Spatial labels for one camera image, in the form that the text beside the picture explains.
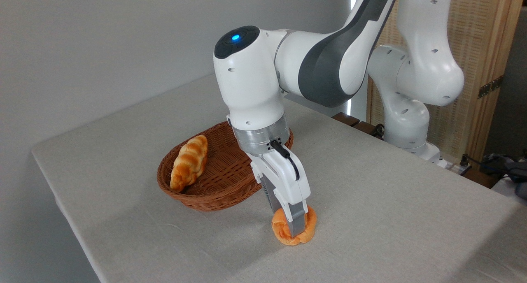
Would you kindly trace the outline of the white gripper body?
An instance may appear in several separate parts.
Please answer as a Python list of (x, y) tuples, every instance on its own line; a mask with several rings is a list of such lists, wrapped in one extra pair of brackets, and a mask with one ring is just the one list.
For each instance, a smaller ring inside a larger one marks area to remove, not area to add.
[(278, 174), (281, 184), (277, 184), (274, 193), (281, 204), (297, 204), (310, 196), (305, 169), (287, 147), (281, 146), (278, 151), (272, 149), (265, 154), (249, 154), (249, 158), (252, 167), (257, 167), (259, 173), (272, 170)]

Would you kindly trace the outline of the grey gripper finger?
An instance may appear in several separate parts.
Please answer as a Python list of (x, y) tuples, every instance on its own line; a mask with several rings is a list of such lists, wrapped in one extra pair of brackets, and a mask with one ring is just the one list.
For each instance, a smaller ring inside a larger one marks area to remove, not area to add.
[(262, 186), (272, 212), (275, 213), (282, 207), (282, 204), (279, 202), (274, 193), (277, 184), (281, 184), (278, 174), (272, 170), (265, 170), (264, 172), (259, 173), (257, 167), (253, 167), (252, 172), (257, 183)]
[(303, 200), (297, 204), (287, 204), (290, 210), (292, 221), (288, 221), (288, 227), (292, 237), (305, 231), (305, 214), (308, 212), (306, 201)]

